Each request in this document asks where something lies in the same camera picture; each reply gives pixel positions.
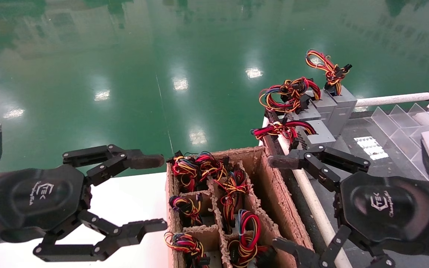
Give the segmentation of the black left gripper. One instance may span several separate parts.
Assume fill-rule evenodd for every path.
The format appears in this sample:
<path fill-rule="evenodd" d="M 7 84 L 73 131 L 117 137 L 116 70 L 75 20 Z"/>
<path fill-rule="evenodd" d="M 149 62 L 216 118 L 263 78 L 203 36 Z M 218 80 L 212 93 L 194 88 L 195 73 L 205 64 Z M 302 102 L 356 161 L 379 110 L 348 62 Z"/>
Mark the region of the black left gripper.
<path fill-rule="evenodd" d="M 2 234 L 45 234 L 34 255 L 45 262 L 105 261 L 118 249 L 138 245 L 147 233 L 168 228 L 162 219 L 134 221 L 121 227 L 83 209 L 90 207 L 90 185 L 100 185 L 127 169 L 159 168 L 161 154 L 125 150 L 114 144 L 63 153 L 53 169 L 23 169 L 0 173 Z M 79 167 L 94 167 L 86 176 Z M 57 244 L 80 225 L 104 236 L 92 244 Z"/>

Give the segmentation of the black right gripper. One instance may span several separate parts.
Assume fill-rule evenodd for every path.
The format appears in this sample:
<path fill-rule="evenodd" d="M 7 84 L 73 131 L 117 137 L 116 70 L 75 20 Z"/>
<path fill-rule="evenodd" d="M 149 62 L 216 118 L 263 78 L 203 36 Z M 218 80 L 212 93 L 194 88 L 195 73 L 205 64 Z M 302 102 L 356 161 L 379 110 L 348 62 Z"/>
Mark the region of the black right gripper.
<path fill-rule="evenodd" d="M 303 169 L 330 192 L 340 192 L 336 218 L 341 227 L 321 255 L 293 241 L 273 239 L 272 245 L 293 255 L 300 268 L 333 268 L 352 230 L 370 242 L 406 242 L 418 239 L 429 224 L 427 181 L 370 175 L 365 173 L 369 160 L 325 145 L 271 155 L 268 163 L 277 169 Z M 331 167 L 352 175 L 340 182 Z"/>

